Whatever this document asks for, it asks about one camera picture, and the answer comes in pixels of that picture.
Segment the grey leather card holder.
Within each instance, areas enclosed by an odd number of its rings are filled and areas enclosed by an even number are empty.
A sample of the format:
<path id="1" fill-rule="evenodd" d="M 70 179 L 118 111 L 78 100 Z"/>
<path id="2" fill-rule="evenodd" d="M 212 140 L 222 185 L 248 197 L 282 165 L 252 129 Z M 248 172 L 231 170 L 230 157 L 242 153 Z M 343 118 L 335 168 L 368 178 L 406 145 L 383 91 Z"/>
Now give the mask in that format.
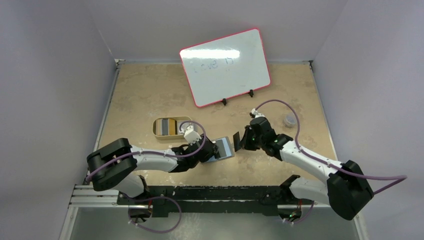
<path id="1" fill-rule="evenodd" d="M 217 146 L 217 153 L 208 159 L 205 164 L 229 159 L 235 156 L 233 146 L 228 136 L 214 139 L 212 142 Z"/>

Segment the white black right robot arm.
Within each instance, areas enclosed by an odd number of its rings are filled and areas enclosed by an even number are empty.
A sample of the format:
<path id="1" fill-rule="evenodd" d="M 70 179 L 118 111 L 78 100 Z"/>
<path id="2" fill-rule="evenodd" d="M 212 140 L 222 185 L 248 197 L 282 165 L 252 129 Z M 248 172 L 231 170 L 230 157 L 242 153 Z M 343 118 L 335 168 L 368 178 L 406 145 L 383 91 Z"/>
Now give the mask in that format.
<path id="1" fill-rule="evenodd" d="M 319 154 L 286 134 L 277 134 L 264 116 L 253 118 L 245 126 L 239 146 L 247 151 L 263 150 L 268 156 L 297 166 L 316 178 L 292 175 L 283 182 L 280 196 L 288 204 L 298 199 L 311 200 L 330 206 L 345 220 L 352 220 L 374 197 L 356 162 L 340 163 L 332 159 L 319 162 Z"/>

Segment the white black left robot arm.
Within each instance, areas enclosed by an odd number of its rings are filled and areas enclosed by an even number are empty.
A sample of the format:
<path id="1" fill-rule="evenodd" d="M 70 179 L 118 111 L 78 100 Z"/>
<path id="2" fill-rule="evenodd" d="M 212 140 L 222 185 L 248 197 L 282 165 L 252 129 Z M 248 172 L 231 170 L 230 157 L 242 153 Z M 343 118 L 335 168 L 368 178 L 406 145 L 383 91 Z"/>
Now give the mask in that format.
<path id="1" fill-rule="evenodd" d="M 140 148 L 127 138 L 119 138 L 87 156 L 89 174 L 85 181 L 92 183 L 97 192 L 117 190 L 142 205 L 149 199 L 148 186 L 145 178 L 134 171 L 181 173 L 219 156 L 216 142 L 204 135 L 196 143 L 165 150 Z"/>

